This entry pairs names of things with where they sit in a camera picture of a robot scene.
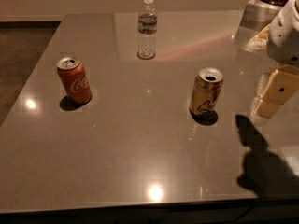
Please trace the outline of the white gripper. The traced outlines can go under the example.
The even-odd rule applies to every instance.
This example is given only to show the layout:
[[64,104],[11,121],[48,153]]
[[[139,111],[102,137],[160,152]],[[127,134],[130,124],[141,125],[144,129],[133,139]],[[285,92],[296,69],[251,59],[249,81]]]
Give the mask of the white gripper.
[[263,73],[257,85],[251,111],[263,119],[271,119],[299,91],[299,66],[291,65],[299,64],[299,0],[289,0],[272,20],[267,53],[281,64]]

